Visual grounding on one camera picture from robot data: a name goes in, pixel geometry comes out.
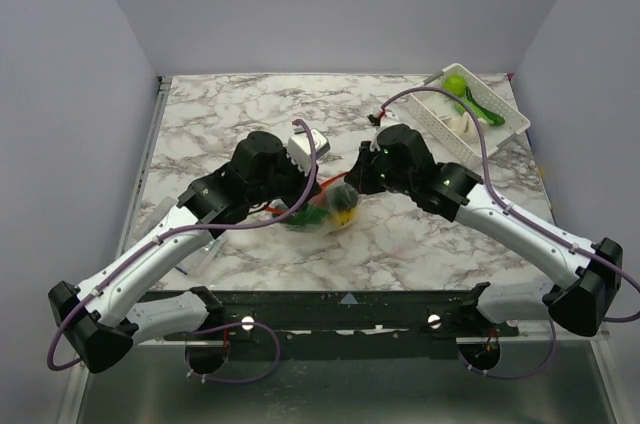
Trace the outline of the white green bok choy toy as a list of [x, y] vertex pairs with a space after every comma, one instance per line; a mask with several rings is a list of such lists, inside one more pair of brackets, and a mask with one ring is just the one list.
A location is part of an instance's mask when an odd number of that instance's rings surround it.
[[327, 221], [329, 211], [324, 207], [308, 204], [304, 209], [292, 214], [283, 221], [284, 225], [295, 232], [319, 230]]

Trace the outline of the dark green avocado toy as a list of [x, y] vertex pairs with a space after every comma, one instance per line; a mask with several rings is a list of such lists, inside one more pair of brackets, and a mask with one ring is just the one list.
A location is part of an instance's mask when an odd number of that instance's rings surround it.
[[349, 184], [340, 183], [332, 189], [331, 202], [338, 212], [346, 212], [358, 206], [359, 194]]

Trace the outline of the clear zip bag orange zipper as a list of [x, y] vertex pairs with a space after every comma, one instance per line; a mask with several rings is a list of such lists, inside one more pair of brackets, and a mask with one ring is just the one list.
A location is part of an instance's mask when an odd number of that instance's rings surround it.
[[317, 234], [341, 231], [359, 215], [361, 197], [347, 184], [347, 173], [340, 173], [320, 184], [321, 192], [292, 216], [281, 221], [288, 230]]

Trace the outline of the yellow corn toy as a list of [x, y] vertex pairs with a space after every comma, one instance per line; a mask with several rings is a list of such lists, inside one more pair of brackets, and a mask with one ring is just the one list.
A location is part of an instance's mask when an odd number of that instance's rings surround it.
[[329, 215], [330, 222], [335, 229], [341, 229], [353, 223], [358, 216], [358, 209], [341, 210]]

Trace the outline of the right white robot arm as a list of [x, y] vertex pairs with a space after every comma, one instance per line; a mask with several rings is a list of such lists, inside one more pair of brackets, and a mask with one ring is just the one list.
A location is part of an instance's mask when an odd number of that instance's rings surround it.
[[361, 142], [345, 181], [361, 195], [405, 195], [427, 213], [494, 239], [543, 273], [535, 281], [490, 286], [464, 306], [460, 323], [471, 335], [483, 335], [496, 323], [550, 319], [593, 337], [619, 290], [622, 248], [615, 241], [592, 244], [492, 196], [474, 171], [436, 162], [422, 135], [405, 124], [384, 127]]

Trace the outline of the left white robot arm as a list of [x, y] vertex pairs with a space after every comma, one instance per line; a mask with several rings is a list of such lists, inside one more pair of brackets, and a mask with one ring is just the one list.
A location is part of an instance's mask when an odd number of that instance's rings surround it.
[[55, 371], [57, 344], [66, 339], [90, 372], [114, 366], [134, 345], [174, 333], [214, 337], [222, 324], [218, 301], [192, 288], [155, 302], [141, 299], [181, 261], [227, 230], [248, 230], [252, 207], [283, 201], [287, 216], [318, 194], [317, 160], [330, 145], [301, 128], [286, 142], [265, 131], [241, 140], [231, 159], [192, 181], [160, 221], [102, 271], [78, 284], [61, 281], [48, 299], [58, 327], [47, 354]]

